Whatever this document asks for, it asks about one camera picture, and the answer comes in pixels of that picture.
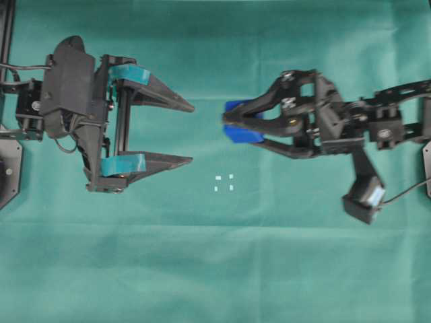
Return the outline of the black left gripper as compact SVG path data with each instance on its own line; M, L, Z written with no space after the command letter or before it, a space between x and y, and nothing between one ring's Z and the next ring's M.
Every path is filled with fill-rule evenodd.
M92 111L82 122L82 158L90 192L120 193L134 175L173 170L193 158L128 151L131 105L194 112L195 107L129 57L103 55L94 74Z

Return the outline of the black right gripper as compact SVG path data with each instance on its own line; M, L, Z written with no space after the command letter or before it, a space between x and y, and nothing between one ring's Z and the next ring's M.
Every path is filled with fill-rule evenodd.
M254 146L291 159L350 154L364 148L364 137L334 83L316 70L288 71L264 94L229 101L222 114L230 137L256 133L292 137L292 144L264 138Z

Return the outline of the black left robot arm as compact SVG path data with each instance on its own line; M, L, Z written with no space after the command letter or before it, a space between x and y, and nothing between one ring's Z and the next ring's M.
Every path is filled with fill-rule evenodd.
M186 156L129 151L133 106L194 111L135 59L104 55L97 61L61 47L42 69L42 80L15 77L1 84L2 93L18 97L18 128L2 131L3 139L72 138L91 192L122 192L138 180L191 163Z

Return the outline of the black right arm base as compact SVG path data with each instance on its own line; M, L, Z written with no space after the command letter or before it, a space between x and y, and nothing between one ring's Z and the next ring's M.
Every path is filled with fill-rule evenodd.
M427 197L431 198L431 183L430 183L430 177L431 177L431 141L427 142L425 146L422 149L422 159L424 164L424 175L426 180L426 194Z

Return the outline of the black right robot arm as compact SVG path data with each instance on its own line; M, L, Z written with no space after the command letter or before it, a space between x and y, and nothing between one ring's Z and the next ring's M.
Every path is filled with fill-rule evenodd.
M263 136L292 138L292 144L265 137L255 142L292 159L349 154L364 146L365 135L378 149L423 143L430 139L430 80L346 102L317 70L288 70L261 96L223 113L222 121Z

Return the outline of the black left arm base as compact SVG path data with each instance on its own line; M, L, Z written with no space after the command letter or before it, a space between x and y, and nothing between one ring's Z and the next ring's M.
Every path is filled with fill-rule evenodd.
M20 192L23 148L16 139L1 139L1 209Z

